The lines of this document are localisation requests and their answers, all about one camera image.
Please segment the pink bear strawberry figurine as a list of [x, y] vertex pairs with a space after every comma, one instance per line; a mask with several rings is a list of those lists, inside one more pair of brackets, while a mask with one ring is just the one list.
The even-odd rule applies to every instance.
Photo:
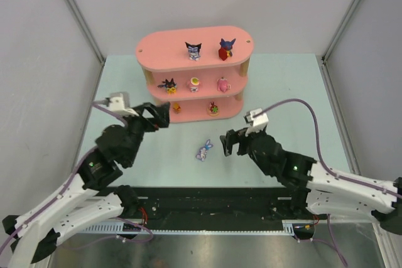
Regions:
[[211, 117], [219, 115], [219, 106], [215, 102], [210, 102], [207, 107], [207, 113]]

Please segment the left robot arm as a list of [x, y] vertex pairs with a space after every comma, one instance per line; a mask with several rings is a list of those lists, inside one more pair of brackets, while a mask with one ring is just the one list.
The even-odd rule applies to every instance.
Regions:
[[24, 215], [3, 219], [9, 235], [1, 248], [11, 246], [9, 267], [29, 267], [49, 255], [81, 230], [110, 218], [132, 215], [141, 208], [130, 186], [120, 186], [100, 201], [83, 202], [106, 189], [134, 164], [144, 134], [170, 125], [170, 104], [149, 102], [136, 107], [108, 105], [104, 112], [121, 121], [102, 131], [95, 147], [82, 157], [68, 179]]

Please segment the black purple-bow imp figurine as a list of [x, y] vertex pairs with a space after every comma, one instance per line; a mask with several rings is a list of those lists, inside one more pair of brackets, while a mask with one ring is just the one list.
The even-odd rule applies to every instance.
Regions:
[[190, 44], [188, 42], [185, 43], [187, 51], [188, 51], [188, 57], [190, 60], [193, 61], [198, 61], [200, 59], [200, 50], [202, 47], [202, 44]]

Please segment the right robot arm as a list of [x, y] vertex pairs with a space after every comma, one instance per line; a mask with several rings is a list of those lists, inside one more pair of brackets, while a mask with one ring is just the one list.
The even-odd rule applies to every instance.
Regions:
[[286, 151], [265, 131], [229, 130], [220, 137], [225, 156], [247, 155], [261, 170], [296, 193], [296, 207], [316, 215], [368, 217], [401, 234], [401, 178], [374, 180], [325, 168], [322, 161]]

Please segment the yellow mouse navy-hood figurine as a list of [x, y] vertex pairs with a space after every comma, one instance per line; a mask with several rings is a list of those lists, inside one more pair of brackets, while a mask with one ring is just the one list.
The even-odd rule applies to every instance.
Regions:
[[232, 49], [236, 39], [233, 40], [224, 40], [223, 38], [220, 39], [220, 48], [218, 50], [219, 58], [222, 61], [226, 61], [228, 58], [232, 57]]

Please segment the yellow mouse dragon-costume figurine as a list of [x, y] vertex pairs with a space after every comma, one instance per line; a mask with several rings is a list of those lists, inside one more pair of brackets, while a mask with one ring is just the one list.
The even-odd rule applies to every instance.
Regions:
[[165, 79], [162, 81], [161, 84], [158, 85], [158, 88], [165, 89], [167, 94], [175, 94], [177, 92], [177, 83], [175, 82], [174, 78]]

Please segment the purple bunny figurine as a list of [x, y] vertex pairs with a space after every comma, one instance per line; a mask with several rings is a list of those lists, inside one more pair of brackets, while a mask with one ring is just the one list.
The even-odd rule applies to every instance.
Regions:
[[195, 156], [196, 159], [199, 160], [199, 161], [204, 162], [206, 160], [206, 158], [207, 158], [208, 151], [210, 149], [212, 149], [213, 146], [214, 145], [212, 144], [210, 139], [206, 140], [205, 144], [198, 149], [198, 152], [197, 152], [197, 154]]

